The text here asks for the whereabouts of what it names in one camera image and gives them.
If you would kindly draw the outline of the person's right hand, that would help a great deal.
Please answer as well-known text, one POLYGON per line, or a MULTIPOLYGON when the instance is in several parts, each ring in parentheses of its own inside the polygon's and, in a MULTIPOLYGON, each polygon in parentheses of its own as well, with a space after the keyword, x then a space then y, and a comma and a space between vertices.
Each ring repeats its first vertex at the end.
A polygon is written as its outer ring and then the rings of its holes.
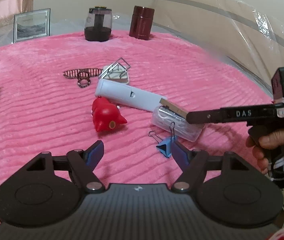
POLYGON ((256 159, 257 166, 262 174, 267 173, 268 160, 263 151, 272 150, 280 145, 284 145, 284 129, 279 129, 266 136, 259 138, 259 145, 249 136, 246 140, 246 146, 252 149, 252 155, 256 159))

